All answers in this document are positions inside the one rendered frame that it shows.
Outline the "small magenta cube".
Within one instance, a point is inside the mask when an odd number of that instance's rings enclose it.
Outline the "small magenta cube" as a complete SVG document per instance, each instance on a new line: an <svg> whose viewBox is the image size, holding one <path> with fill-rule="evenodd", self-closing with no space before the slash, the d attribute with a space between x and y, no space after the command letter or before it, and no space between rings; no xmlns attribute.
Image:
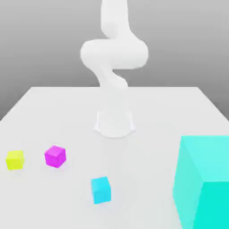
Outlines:
<svg viewBox="0 0 229 229"><path fill-rule="evenodd" d="M59 168L66 161L66 150L60 146L51 146L44 155L46 164L55 168Z"/></svg>

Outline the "small blue cube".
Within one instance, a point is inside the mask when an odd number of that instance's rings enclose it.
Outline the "small blue cube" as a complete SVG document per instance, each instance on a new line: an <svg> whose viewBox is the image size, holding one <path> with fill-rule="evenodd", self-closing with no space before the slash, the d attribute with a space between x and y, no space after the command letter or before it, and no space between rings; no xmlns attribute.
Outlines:
<svg viewBox="0 0 229 229"><path fill-rule="evenodd" d="M107 177L91 179L91 190L94 204L111 201L111 186Z"/></svg>

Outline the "small yellow cube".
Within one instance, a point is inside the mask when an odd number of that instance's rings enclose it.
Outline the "small yellow cube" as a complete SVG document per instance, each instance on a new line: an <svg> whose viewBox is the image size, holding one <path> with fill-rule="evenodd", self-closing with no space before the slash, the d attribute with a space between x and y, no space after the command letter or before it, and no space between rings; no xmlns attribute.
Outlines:
<svg viewBox="0 0 229 229"><path fill-rule="evenodd" d="M24 165L24 154L23 151L9 151L6 157L6 164L9 170L22 169Z"/></svg>

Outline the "large turquoise box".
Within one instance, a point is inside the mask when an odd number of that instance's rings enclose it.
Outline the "large turquoise box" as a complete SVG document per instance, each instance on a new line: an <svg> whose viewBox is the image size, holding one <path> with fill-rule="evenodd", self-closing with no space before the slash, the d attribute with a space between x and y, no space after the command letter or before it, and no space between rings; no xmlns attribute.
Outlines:
<svg viewBox="0 0 229 229"><path fill-rule="evenodd" d="M229 136L182 136L173 187L182 229L229 229Z"/></svg>

